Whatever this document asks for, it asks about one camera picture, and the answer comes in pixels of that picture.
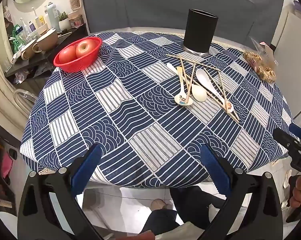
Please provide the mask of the person's right hand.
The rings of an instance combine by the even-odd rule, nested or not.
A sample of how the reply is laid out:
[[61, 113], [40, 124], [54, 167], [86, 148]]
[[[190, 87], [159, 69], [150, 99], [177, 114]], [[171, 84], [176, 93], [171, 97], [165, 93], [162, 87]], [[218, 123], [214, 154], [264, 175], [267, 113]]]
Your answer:
[[301, 205], [301, 175], [291, 176], [289, 178], [290, 199], [289, 204], [292, 208], [298, 208]]

